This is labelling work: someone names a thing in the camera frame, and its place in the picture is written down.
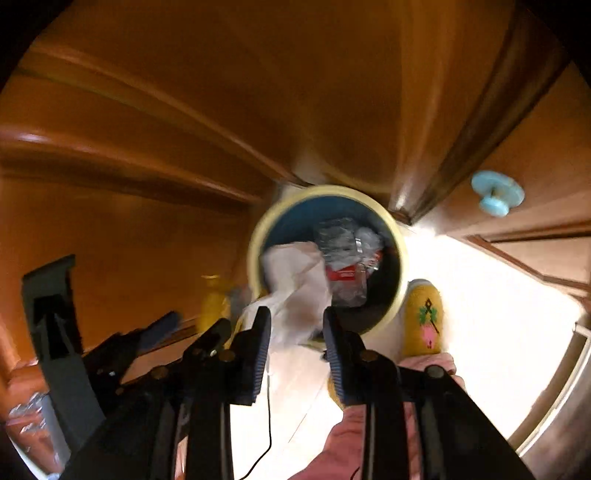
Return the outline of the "white paper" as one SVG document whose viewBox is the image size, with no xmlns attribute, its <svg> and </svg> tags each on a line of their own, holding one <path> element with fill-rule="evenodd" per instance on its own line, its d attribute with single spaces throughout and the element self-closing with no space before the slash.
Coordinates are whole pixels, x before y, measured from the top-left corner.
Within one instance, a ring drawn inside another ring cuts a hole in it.
<svg viewBox="0 0 591 480">
<path fill-rule="evenodd" d="M 332 303 L 325 260 L 313 242 L 276 245 L 263 254 L 263 273 L 270 294 L 253 302 L 242 314 L 252 327 L 256 311 L 270 309 L 270 350 L 303 345 L 322 330 L 322 316 Z"/>
</svg>

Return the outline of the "clear plastic packaging tray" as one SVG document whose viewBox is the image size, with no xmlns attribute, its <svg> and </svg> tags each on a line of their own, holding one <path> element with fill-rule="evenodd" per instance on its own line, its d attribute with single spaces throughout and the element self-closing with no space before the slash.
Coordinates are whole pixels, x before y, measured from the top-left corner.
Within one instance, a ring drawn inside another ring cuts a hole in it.
<svg viewBox="0 0 591 480">
<path fill-rule="evenodd" d="M 319 224 L 315 228 L 315 243 L 324 256 L 325 265 L 335 270 L 356 263 L 382 263 L 382 237 L 352 218 Z"/>
</svg>

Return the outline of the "clear plastic bottle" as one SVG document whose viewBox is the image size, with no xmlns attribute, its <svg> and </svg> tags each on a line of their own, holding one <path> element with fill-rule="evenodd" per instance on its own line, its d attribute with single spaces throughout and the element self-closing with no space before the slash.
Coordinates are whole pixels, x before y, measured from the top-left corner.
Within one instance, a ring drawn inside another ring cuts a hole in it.
<svg viewBox="0 0 591 480">
<path fill-rule="evenodd" d="M 367 279 L 345 282 L 330 282 L 332 305 L 335 307 L 360 307 L 367 301 Z"/>
</svg>

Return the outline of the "strawberry milk carton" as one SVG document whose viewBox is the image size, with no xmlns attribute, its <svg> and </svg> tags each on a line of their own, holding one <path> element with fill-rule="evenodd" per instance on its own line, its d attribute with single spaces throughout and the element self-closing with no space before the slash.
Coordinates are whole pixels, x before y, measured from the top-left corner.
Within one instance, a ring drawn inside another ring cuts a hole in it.
<svg viewBox="0 0 591 480">
<path fill-rule="evenodd" d="M 332 269 L 331 266 L 325 267 L 325 274 L 329 282 L 345 282 L 359 280 L 360 278 L 369 279 L 374 273 L 380 270 L 380 263 L 363 264 L 356 263 L 342 267 L 339 270 Z"/>
</svg>

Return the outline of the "round trash bin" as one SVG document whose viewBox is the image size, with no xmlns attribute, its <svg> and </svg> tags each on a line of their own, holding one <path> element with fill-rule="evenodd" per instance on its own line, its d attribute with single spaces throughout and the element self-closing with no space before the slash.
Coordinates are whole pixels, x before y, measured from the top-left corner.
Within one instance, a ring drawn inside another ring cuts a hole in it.
<svg viewBox="0 0 591 480">
<path fill-rule="evenodd" d="M 252 232 L 245 322 L 269 308 L 274 350 L 322 348 L 329 307 L 346 329 L 373 336 L 401 309 L 405 255 L 399 225 L 376 200 L 335 185 L 298 190 L 274 203 Z"/>
</svg>

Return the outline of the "yellow embroidered slipper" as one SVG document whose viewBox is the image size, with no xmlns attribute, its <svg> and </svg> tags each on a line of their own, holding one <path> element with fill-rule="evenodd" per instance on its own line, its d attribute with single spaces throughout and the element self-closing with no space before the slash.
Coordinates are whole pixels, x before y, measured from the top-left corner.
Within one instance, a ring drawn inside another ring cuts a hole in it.
<svg viewBox="0 0 591 480">
<path fill-rule="evenodd" d="M 410 358 L 443 353 L 446 349 L 446 325 L 443 299 L 428 280 L 413 280 L 402 307 L 402 357 Z"/>
</svg>

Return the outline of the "wooden cabinet door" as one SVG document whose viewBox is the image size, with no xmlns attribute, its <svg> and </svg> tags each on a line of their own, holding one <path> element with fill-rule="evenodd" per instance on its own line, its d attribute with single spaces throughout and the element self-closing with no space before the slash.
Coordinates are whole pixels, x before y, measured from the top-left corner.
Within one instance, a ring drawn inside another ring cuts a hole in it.
<svg viewBox="0 0 591 480">
<path fill-rule="evenodd" d="M 479 207 L 479 171 L 523 203 Z M 476 238 L 588 293 L 586 1 L 5 1 L 1 365 L 35 354 L 21 276 L 75 254 L 87 344 L 235 285 L 284 182 Z"/>
</svg>

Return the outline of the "blue cabinet knob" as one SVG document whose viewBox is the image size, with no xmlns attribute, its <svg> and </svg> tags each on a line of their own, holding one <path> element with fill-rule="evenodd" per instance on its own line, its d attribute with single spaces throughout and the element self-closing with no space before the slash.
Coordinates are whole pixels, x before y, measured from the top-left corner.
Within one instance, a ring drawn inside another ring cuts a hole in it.
<svg viewBox="0 0 591 480">
<path fill-rule="evenodd" d="M 495 171 L 479 171 L 471 186 L 480 197 L 480 209 L 496 218 L 506 217 L 525 200 L 523 188 L 514 179 Z"/>
</svg>

